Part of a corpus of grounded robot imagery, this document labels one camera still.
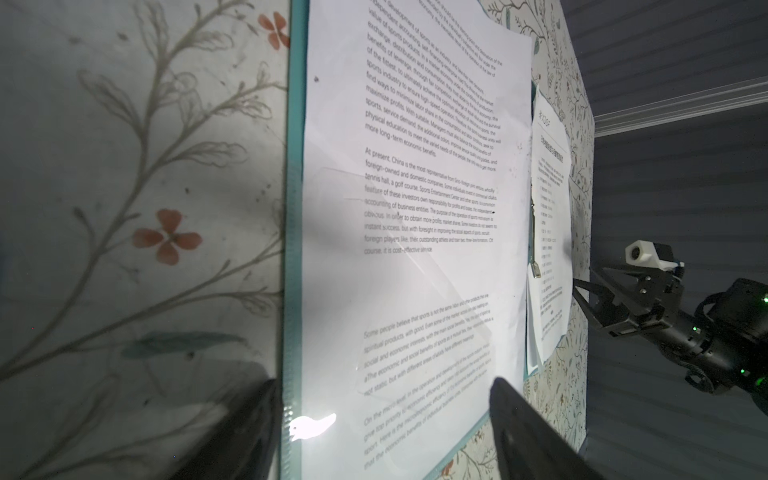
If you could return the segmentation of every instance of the wall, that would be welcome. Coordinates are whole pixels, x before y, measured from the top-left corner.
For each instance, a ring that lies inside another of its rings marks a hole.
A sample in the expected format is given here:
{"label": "wall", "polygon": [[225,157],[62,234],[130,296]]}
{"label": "wall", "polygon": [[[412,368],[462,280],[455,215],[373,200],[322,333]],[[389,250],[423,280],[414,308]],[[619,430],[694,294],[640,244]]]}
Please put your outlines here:
{"label": "wall", "polygon": [[563,0],[595,115],[768,75],[764,0]]}
{"label": "wall", "polygon": [[0,2],[0,478],[155,478],[277,374],[287,10]]}
{"label": "wall", "polygon": [[[593,266],[669,243],[690,313],[739,276],[768,283],[766,129],[759,105],[598,138]],[[641,338],[589,345],[587,459],[608,478],[765,478],[768,417],[748,395],[698,392]]]}

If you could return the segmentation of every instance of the gray wall panel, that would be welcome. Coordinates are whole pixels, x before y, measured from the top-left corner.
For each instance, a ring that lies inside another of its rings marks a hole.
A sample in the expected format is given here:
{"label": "gray wall panel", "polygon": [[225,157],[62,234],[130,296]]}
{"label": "gray wall panel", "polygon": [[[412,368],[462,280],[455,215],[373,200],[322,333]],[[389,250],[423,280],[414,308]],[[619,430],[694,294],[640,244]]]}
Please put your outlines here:
{"label": "gray wall panel", "polygon": [[596,115],[768,75],[764,0],[562,0]]}
{"label": "gray wall panel", "polygon": [[[635,240],[686,263],[692,313],[737,277],[768,283],[768,107],[598,138],[591,262]],[[606,478],[766,478],[768,417],[744,392],[698,392],[640,337],[589,338],[586,458]]]}

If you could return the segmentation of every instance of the leaf pattern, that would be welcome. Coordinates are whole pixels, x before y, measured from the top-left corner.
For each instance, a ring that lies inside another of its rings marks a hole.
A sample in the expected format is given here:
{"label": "leaf pattern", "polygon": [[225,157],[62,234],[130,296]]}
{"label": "leaf pattern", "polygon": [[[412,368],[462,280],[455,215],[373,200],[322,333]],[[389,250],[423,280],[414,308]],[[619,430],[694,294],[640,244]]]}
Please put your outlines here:
{"label": "leaf pattern", "polygon": [[257,96],[248,98],[243,101],[237,108],[237,110],[251,118],[261,118],[262,120],[269,120],[272,118],[272,109],[269,108],[264,102],[262,102]]}
{"label": "leaf pattern", "polygon": [[441,479],[498,478],[491,423],[486,422],[439,473]]}
{"label": "leaf pattern", "polygon": [[157,104],[166,107],[175,104],[197,86],[197,78],[188,71],[175,75],[173,80],[165,81],[157,86]]}
{"label": "leaf pattern", "polygon": [[203,110],[203,101],[197,90],[188,91],[179,98],[179,112],[181,113],[181,123],[185,127],[192,125],[200,120],[205,112]]}
{"label": "leaf pattern", "polygon": [[246,344],[243,337],[215,332],[150,332],[126,346],[126,359],[148,359],[168,353],[188,353],[209,349],[223,343]]}
{"label": "leaf pattern", "polygon": [[190,48],[206,51],[228,50],[234,46],[232,37],[220,31],[199,31],[190,42]]}
{"label": "leaf pattern", "polygon": [[189,160],[201,165],[222,168],[244,163],[248,159],[247,155],[245,148],[240,144],[204,141],[181,152],[173,161]]}
{"label": "leaf pattern", "polygon": [[247,296],[239,296],[243,308],[256,316],[269,316],[276,308],[280,308],[283,292],[256,292]]}
{"label": "leaf pattern", "polygon": [[262,61],[259,64],[259,72],[256,74],[256,86],[260,87],[270,80],[270,66]]}
{"label": "leaf pattern", "polygon": [[140,0],[134,13],[141,28],[141,40],[155,60],[165,56],[168,48],[168,23],[163,5],[156,0]]}
{"label": "leaf pattern", "polygon": [[32,463],[21,474],[21,478],[29,476],[70,452],[82,439],[91,434],[109,413],[119,391],[120,377],[117,375],[106,376],[91,387],[80,402],[69,410],[64,422],[58,427],[54,445]]}
{"label": "leaf pattern", "polygon": [[133,128],[139,125],[139,116],[136,113],[131,99],[118,88],[112,80],[104,75],[93,74],[88,70],[78,72],[80,84],[96,99],[102,107]]}

